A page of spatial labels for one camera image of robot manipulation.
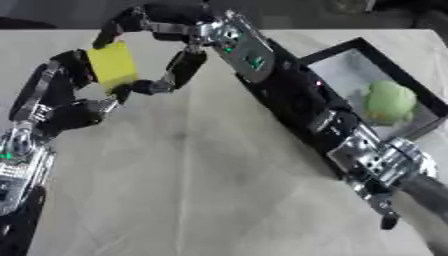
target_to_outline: robotic hand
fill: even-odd
[[[75,91],[95,81],[86,53],[68,51],[36,68],[15,100],[12,127],[0,139],[0,255],[28,250],[56,154],[51,140],[63,131],[98,124],[130,93],[123,85],[104,100],[75,98]]]
[[[205,62],[205,58],[195,61],[198,53],[205,56],[201,47],[212,47],[282,124],[317,151],[383,216],[383,229],[392,229],[399,219],[391,205],[395,191],[427,188],[436,177],[435,163],[429,155],[403,138],[381,141],[323,79],[277,42],[265,38],[240,14],[229,10],[212,16],[206,5],[147,4],[128,9],[109,21],[94,47],[101,48],[128,31],[152,31],[157,39],[187,44],[168,65],[164,78],[141,83],[137,91],[152,91],[153,86],[160,87],[157,84],[177,84],[173,81],[182,81],[175,88],[185,84]],[[192,57],[183,58],[183,54]],[[183,65],[176,69],[173,63],[178,62]]]

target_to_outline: yellow foam block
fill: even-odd
[[[87,56],[98,83],[105,87],[106,93],[118,85],[138,79],[134,62],[124,42],[112,43],[99,50],[89,49]]]

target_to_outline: black tray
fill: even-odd
[[[372,125],[382,139],[393,136],[415,140],[434,130],[448,116],[448,105],[415,80],[363,38],[336,45],[300,59],[341,97],[347,99],[362,118],[368,86],[378,80],[395,80],[417,95],[418,104],[411,122],[393,127]]]

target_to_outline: green soft toy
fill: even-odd
[[[366,116],[381,125],[411,121],[417,97],[409,88],[393,81],[378,81],[370,85],[366,97]]]

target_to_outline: white tablecloth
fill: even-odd
[[[88,48],[97,31],[1,31],[0,118],[32,70]],[[446,99],[448,51],[432,31],[267,31],[297,56],[362,36]],[[124,37],[142,78],[181,49]],[[132,95],[99,126],[62,134],[30,256],[431,255],[405,221],[380,216],[280,124],[216,54],[170,95]],[[83,95],[97,94],[89,88]],[[448,160],[447,129],[420,139]]]

